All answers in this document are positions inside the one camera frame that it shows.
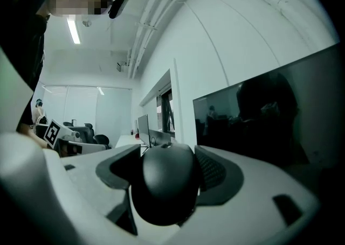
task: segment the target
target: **desk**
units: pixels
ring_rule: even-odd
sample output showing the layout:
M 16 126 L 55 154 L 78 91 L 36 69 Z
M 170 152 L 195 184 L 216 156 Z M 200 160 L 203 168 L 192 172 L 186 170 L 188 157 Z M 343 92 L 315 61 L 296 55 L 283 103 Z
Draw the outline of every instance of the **desk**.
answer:
M 121 135 L 115 148 L 120 148 L 121 146 L 130 144 L 144 144 L 144 142 L 140 139 L 136 139 L 135 135 Z M 145 149 L 146 148 L 140 149 L 141 156 L 143 155 Z

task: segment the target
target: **black screen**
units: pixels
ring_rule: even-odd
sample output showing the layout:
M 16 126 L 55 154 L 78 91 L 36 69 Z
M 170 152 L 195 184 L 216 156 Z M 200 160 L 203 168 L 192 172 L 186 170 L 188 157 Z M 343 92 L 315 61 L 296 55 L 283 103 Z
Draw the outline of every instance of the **black screen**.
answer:
M 139 128 L 139 137 L 149 148 L 150 145 L 150 134 L 149 134 L 149 121 L 148 115 L 138 118 L 138 128 Z
M 197 142 L 277 166 L 335 165 L 343 147 L 339 45 L 194 100 Z

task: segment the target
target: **fluorescent light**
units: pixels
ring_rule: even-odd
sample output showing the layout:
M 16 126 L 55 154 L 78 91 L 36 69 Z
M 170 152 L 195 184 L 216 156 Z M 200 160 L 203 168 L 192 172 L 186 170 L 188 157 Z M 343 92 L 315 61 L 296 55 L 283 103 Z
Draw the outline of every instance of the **fluorescent light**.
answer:
M 101 95 L 102 95 L 102 96 L 104 96 L 104 93 L 103 93 L 103 91 L 102 91 L 102 88 L 101 88 L 101 87 L 98 87 L 98 91 L 99 91 L 99 93 L 101 93 Z
M 52 92 L 51 91 L 49 91 L 47 88 L 45 88 L 44 86 L 42 86 L 42 88 L 43 89 L 45 89 L 47 92 L 49 92 L 49 93 L 51 93 L 52 94 Z
M 77 26 L 75 25 L 75 21 L 71 19 L 67 19 L 68 26 L 70 28 L 70 32 L 73 38 L 73 42 L 75 44 L 80 44 L 78 32 L 77 32 Z

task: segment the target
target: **white curtain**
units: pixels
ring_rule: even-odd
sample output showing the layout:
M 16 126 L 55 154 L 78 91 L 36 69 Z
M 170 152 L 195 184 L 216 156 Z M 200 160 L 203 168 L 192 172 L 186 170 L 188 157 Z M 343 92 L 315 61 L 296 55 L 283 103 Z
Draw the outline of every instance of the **white curtain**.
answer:
M 64 122 L 76 120 L 75 126 L 79 127 L 90 123 L 96 131 L 97 94 L 96 87 L 69 87 Z
M 40 85 L 32 102 L 43 100 L 49 121 L 76 120 L 77 126 L 93 125 L 96 135 L 106 135 L 115 147 L 121 135 L 132 130 L 132 91 L 98 87 L 57 87 Z
M 64 122 L 67 87 L 46 86 L 44 88 L 42 100 L 47 119 L 49 122 L 56 120 L 62 124 Z
M 132 91 L 101 88 L 96 110 L 96 134 L 106 135 L 113 147 L 120 135 L 129 135 L 132 129 Z

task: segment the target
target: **black joystick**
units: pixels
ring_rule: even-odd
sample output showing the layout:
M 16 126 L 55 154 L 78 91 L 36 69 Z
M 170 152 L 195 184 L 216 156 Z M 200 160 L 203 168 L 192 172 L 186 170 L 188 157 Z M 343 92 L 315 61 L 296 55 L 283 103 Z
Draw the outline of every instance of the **black joystick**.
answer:
M 187 145 L 154 147 L 140 158 L 132 200 L 142 219 L 159 226 L 183 222 L 195 208 L 199 166 Z

